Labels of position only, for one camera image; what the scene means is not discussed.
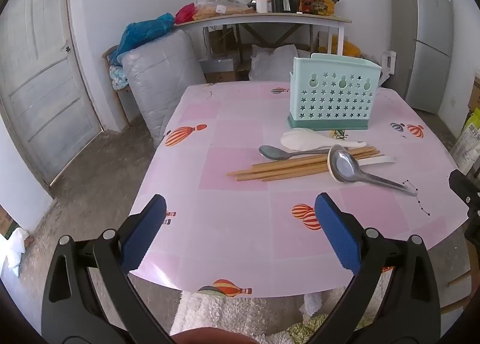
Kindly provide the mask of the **white panel door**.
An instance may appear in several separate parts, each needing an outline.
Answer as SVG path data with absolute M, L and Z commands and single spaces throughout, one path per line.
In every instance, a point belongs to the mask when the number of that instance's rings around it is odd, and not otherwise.
M 8 0 L 1 13 L 1 103 L 47 185 L 101 131 L 80 76 L 67 5 Z

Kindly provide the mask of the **white sack under table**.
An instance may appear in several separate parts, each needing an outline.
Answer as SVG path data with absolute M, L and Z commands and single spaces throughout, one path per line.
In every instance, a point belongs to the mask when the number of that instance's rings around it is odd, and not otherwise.
M 309 58 L 311 53 L 284 45 L 269 49 L 252 45 L 250 58 L 250 81 L 274 81 L 289 83 L 294 58 Z

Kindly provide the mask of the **blue plastic bag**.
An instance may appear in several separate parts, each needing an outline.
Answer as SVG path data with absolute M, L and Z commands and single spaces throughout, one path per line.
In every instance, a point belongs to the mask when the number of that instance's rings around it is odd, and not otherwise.
M 111 54 L 112 63 L 120 66 L 121 55 L 165 36 L 173 26 L 174 17 L 170 13 L 162 14 L 156 19 L 130 23 L 125 28 L 116 50 Z

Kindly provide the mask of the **mint green utensil holder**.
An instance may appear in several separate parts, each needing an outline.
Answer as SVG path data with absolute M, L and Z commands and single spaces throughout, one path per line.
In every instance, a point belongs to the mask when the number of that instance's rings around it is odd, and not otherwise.
M 290 73 L 289 125 L 313 131 L 366 130 L 381 67 L 369 60 L 313 53 Z

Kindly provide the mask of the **small dark metal spoon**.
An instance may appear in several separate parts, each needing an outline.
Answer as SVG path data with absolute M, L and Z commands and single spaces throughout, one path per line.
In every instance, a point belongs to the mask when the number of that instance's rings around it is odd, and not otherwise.
M 286 152 L 280 148 L 273 147 L 271 145 L 261 145 L 259 147 L 259 153 L 272 161 L 283 161 L 288 160 L 294 156 L 306 156 L 306 155 L 320 155 L 326 154 L 329 151 L 329 148 L 320 148 L 306 151 L 296 151 L 296 152 Z

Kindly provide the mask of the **silver refrigerator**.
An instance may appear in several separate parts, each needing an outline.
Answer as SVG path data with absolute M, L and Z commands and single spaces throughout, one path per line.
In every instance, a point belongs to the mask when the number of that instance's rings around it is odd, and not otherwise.
M 452 0 L 391 0 L 390 50 L 394 74 L 385 86 L 414 109 L 436 114 L 452 61 Z

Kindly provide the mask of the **yellow green rice bag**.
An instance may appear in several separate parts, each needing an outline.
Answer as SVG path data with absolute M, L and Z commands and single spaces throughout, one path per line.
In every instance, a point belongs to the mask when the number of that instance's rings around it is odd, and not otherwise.
M 463 131 L 451 149 L 451 157 L 459 171 L 464 175 L 470 172 L 474 163 L 479 158 L 479 127 L 480 114 L 479 108 L 476 108 L 467 119 Z

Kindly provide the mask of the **cream ceramic soup spoon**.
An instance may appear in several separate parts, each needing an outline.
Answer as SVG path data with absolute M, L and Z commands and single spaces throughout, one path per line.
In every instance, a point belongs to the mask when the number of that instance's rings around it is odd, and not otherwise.
M 341 145 L 334 145 L 328 152 L 327 156 L 327 167 L 329 170 L 330 175 L 334 180 L 337 182 L 344 182 L 344 180 L 341 178 L 341 175 L 335 170 L 333 163 L 334 163 L 334 154 L 338 152 L 340 149 L 343 149 Z M 359 166 L 366 166 L 366 165 L 379 165 L 379 164 L 385 164 L 385 163 L 395 163 L 395 157 L 394 156 L 374 156 L 374 157 L 369 157 L 369 158 L 364 158 L 364 159 L 359 159 L 357 160 Z

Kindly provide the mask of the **clear bag of noodles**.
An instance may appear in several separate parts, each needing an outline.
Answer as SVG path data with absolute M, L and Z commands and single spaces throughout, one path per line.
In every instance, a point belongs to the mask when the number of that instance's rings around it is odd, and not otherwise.
M 199 21 L 218 16 L 253 14 L 255 11 L 238 0 L 206 0 L 195 5 L 193 20 Z

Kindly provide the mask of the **pink balloon pattern tablecloth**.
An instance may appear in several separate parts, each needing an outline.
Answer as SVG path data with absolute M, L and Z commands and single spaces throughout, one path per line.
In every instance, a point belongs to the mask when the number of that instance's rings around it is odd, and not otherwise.
M 279 181 L 239 182 L 233 171 L 263 161 L 259 147 L 278 145 L 289 128 L 289 92 L 283 83 L 237 82 L 187 88 L 145 174 L 132 213 L 162 195 L 168 219 L 135 275 L 185 291 L 216 286 L 229 296 L 302 295 L 345 286 L 325 233 L 299 218 L 327 193 L 363 227 L 406 240 L 417 234 L 432 248 L 467 218 L 450 189 L 455 163 L 435 134 L 390 89 L 379 89 L 365 131 L 349 131 L 392 164 L 368 172 L 404 183 L 416 196 L 364 183 L 342 184 L 329 173 Z

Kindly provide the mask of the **large steel soup spoon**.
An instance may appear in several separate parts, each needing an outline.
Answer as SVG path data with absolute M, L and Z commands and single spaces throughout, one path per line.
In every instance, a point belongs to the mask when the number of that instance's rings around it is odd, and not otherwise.
M 343 149 L 335 150 L 329 155 L 329 169 L 341 182 L 364 182 L 379 187 L 400 191 L 406 195 L 417 196 L 417 192 L 403 184 L 365 173 L 358 161 Z

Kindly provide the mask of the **yellow plastic bag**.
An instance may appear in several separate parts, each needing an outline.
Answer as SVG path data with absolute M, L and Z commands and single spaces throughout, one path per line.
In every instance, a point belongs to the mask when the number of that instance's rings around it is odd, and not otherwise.
M 337 36 L 332 36 L 331 40 L 331 49 L 329 49 L 329 46 L 320 46 L 318 48 L 319 53 L 332 53 L 336 54 L 338 51 L 338 37 Z M 353 57 L 353 58 L 360 58 L 361 57 L 361 51 L 360 49 L 350 43 L 347 40 L 343 41 L 343 56 L 348 56 L 348 57 Z

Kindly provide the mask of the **white side table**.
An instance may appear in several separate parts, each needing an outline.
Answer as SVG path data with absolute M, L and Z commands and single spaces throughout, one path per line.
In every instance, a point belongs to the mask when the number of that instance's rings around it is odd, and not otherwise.
M 289 24 L 290 28 L 273 44 L 269 44 L 261 34 L 251 27 L 254 23 L 281 23 Z M 308 26 L 309 45 L 308 51 L 314 53 L 317 50 L 316 38 L 314 34 L 315 27 L 327 28 L 327 53 L 332 53 L 333 48 L 333 34 L 337 32 L 337 55 L 343 54 L 343 43 L 345 38 L 345 26 L 351 24 L 352 20 L 343 19 L 337 16 L 319 16 L 314 14 L 298 14 L 298 13 L 249 13 L 249 14 L 230 14 L 210 17 L 206 19 L 193 20 L 190 22 L 183 22 L 176 24 L 174 29 L 181 29 L 183 31 L 191 31 L 196 28 L 202 30 L 202 33 L 207 37 L 206 49 L 207 55 L 210 58 L 212 48 L 210 46 L 208 28 L 213 27 L 227 27 L 234 26 L 236 35 L 238 36 L 238 45 L 241 45 L 241 37 L 239 35 L 238 27 L 244 28 L 250 33 L 258 42 L 268 48 L 277 48 L 281 46 L 287 39 L 298 31 L 302 26 Z

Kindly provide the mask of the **white plastic rice paddle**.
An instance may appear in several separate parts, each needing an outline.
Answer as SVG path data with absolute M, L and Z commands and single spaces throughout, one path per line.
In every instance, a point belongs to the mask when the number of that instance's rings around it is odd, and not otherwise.
M 364 148 L 367 146 L 364 141 L 335 139 L 305 128 L 294 128 L 287 131 L 282 135 L 280 142 L 283 147 L 294 151 L 331 148 L 334 145 L 341 145 L 345 148 Z

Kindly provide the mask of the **white handheld device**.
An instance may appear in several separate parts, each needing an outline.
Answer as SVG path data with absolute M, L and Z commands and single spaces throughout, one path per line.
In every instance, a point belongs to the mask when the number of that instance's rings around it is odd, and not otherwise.
M 378 86 L 383 86 L 386 81 L 395 74 L 397 53 L 394 51 L 385 51 L 382 53 L 381 60 L 381 75 L 379 78 Z

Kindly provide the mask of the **large wrapped white bundle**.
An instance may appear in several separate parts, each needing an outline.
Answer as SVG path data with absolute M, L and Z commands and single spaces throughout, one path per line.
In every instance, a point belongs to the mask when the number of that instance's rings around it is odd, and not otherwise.
M 188 86 L 206 80 L 191 36 L 176 30 L 121 57 L 123 72 L 157 147 Z

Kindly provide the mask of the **red plastic bag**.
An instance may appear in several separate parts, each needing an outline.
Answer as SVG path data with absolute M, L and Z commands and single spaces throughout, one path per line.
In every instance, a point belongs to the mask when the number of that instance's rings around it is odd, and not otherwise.
M 194 3 L 183 6 L 179 12 L 176 13 L 174 23 L 179 25 L 185 22 L 194 21 L 195 12 L 196 8 Z

